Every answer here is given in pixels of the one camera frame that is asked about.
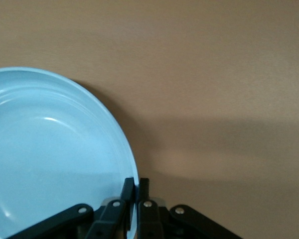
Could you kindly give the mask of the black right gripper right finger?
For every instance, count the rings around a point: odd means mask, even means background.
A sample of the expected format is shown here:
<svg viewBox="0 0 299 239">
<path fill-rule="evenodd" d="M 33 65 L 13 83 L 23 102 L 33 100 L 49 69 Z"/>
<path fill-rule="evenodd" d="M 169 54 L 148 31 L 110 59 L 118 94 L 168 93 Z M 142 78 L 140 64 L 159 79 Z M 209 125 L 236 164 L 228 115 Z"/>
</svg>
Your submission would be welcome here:
<svg viewBox="0 0 299 239">
<path fill-rule="evenodd" d="M 179 204 L 171 209 L 164 201 L 151 198 L 150 180 L 140 179 L 137 208 L 139 239 L 239 239 L 240 237 L 201 214 Z"/>
</svg>

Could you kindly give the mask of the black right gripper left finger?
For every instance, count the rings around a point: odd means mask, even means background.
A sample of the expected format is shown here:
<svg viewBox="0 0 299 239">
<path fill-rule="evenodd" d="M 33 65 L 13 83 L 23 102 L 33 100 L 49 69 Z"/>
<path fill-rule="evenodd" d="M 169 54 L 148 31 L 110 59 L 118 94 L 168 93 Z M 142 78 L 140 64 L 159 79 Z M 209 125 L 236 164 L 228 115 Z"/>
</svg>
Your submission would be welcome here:
<svg viewBox="0 0 299 239">
<path fill-rule="evenodd" d="M 126 239 L 134 202 L 134 179 L 126 178 L 120 196 L 107 199 L 97 210 L 87 204 L 77 204 L 9 238 Z"/>
</svg>

